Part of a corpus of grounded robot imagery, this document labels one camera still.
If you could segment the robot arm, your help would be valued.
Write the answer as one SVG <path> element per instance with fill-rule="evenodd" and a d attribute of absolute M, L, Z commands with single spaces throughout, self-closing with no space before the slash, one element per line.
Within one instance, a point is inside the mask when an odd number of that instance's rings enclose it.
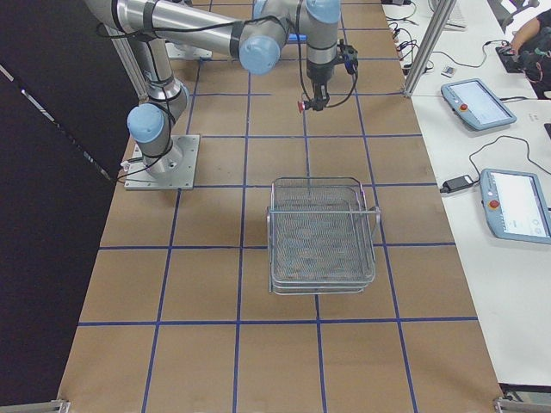
<path fill-rule="evenodd" d="M 175 77 L 167 44 L 205 49 L 236 59 L 251 75 L 269 73 L 281 58 L 290 34 L 304 39 L 299 54 L 306 63 L 299 78 L 310 79 L 311 96 L 299 110 L 321 111 L 330 105 L 328 83 L 336 65 L 346 61 L 338 38 L 339 1 L 256 1 L 251 18 L 236 19 L 197 9 L 184 1 L 88 1 L 98 20 L 96 32 L 126 45 L 119 55 L 131 80 L 145 86 L 145 102 L 133 108 L 127 126 L 141 156 L 137 177 L 158 188 L 184 187 L 187 139 L 172 128 L 189 103 L 189 91 Z"/>

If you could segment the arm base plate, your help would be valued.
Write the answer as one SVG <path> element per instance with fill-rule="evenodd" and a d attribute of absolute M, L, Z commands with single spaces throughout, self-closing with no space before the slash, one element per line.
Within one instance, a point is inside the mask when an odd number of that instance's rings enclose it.
<path fill-rule="evenodd" d="M 213 56 L 211 51 L 195 46 L 166 42 L 165 47 L 172 60 L 208 60 Z"/>
<path fill-rule="evenodd" d="M 200 146 L 200 135 L 173 135 L 172 147 L 167 155 L 152 167 L 154 159 L 142 156 L 138 145 L 134 146 L 136 162 L 128 165 L 124 178 L 126 190 L 175 190 L 192 189 L 195 182 L 195 169 Z"/>

